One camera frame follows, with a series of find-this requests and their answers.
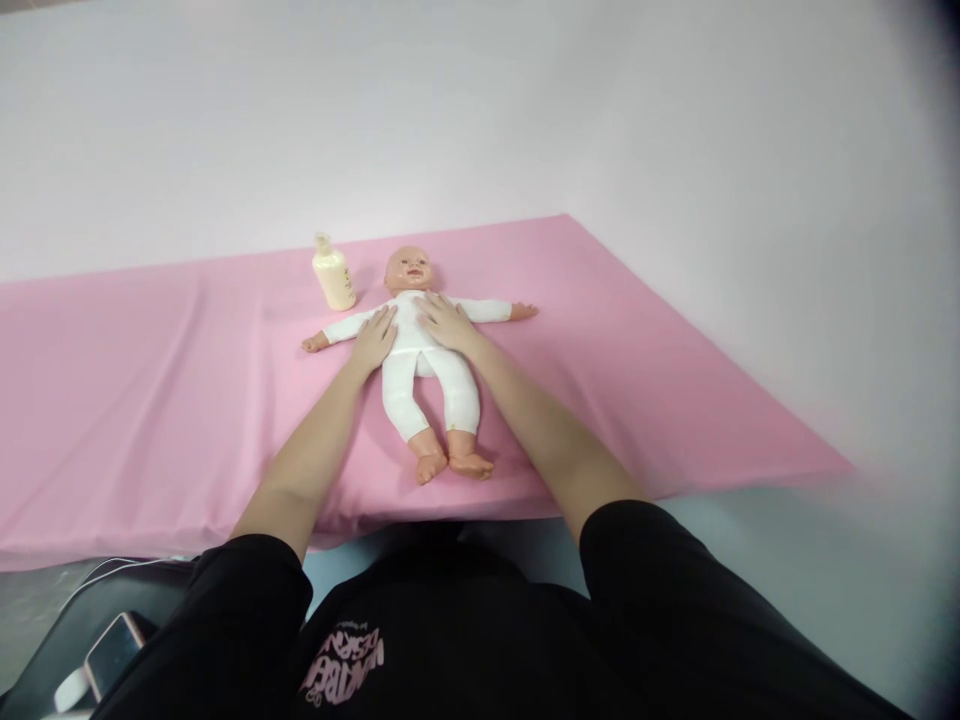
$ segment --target pink sheet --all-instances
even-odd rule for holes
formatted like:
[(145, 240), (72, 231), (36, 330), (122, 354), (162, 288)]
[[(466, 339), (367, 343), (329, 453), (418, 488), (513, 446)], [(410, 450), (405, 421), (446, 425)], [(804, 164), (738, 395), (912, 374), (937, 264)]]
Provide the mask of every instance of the pink sheet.
[[(355, 310), (388, 299), (383, 263), (424, 246), (460, 297), (536, 303), (485, 325), (670, 495), (812, 479), (849, 464), (568, 216), (342, 246)], [(0, 286), (0, 570), (103, 555), (189, 555), (223, 541), (262, 468), (323, 392), (350, 343), (300, 340), (337, 314), (309, 249)], [(602, 308), (595, 311), (591, 308)], [(435, 379), (420, 399), (436, 422)], [(318, 547), (385, 523), (556, 514), (483, 390), (477, 483), (426, 487), (374, 377)]]

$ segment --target phone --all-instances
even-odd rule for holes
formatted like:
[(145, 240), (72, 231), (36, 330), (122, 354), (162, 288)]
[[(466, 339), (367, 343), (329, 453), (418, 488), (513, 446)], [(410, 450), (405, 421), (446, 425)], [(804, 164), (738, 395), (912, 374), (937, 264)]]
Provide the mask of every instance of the phone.
[(103, 699), (145, 642), (143, 632), (130, 613), (120, 613), (103, 631), (83, 661), (84, 673), (97, 702)]

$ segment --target doll head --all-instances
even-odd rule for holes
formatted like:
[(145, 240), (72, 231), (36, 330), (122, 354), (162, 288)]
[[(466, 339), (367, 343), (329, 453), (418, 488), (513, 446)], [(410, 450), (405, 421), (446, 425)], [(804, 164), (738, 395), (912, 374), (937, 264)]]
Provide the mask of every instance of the doll head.
[(383, 284), (394, 295), (404, 290), (429, 290), (433, 285), (433, 265), (423, 248), (408, 245), (387, 261)]

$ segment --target white doll outfit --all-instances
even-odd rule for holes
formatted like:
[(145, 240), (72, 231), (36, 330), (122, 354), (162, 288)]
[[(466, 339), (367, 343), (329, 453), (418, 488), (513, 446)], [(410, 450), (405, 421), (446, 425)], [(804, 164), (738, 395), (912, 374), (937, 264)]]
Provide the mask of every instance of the white doll outfit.
[[(443, 416), (447, 430), (463, 430), (476, 434), (480, 423), (480, 396), (473, 374), (463, 356), (440, 345), (417, 320), (420, 309), (414, 298), (425, 297), (420, 290), (405, 290), (393, 300), (368, 312), (356, 313), (324, 328), (323, 334), (332, 345), (357, 336), (363, 323), (383, 307), (396, 306), (393, 322), (397, 339), (383, 361), (383, 408), (397, 432), (408, 442), (430, 427), (420, 406), (413, 399), (414, 377), (436, 376), (443, 390)], [(458, 300), (471, 322), (504, 322), (510, 319), (513, 306), (502, 300)]]

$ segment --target lotion bottle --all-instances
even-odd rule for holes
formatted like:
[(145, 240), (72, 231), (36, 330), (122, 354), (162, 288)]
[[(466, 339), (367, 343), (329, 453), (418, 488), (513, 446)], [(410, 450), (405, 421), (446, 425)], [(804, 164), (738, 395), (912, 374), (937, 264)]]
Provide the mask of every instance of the lotion bottle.
[(343, 253), (330, 244), (330, 236), (317, 233), (317, 254), (313, 256), (313, 271), (317, 274), (320, 287), (327, 298), (327, 305), (333, 310), (349, 310), (357, 302), (350, 281), (350, 270)]

